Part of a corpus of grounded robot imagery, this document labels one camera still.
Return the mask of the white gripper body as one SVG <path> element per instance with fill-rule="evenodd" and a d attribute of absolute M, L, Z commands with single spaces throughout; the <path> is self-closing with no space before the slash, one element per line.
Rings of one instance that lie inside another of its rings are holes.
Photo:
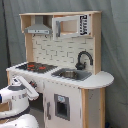
<path fill-rule="evenodd" d="M 36 100 L 39 97 L 36 90 L 22 76 L 13 77 L 12 81 L 14 84 L 23 84 L 25 86 L 28 98 L 30 100 Z"/>

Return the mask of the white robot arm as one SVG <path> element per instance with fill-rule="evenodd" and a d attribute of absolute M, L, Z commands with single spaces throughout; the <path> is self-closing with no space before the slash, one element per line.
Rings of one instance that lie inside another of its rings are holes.
<path fill-rule="evenodd" d="M 38 97 L 22 76 L 13 77 L 12 83 L 0 90 L 0 104 L 9 103 L 9 110 L 0 112 L 0 120 L 13 118 L 13 121 L 0 124 L 0 128 L 39 128 L 36 118 L 29 114 L 29 101 Z"/>

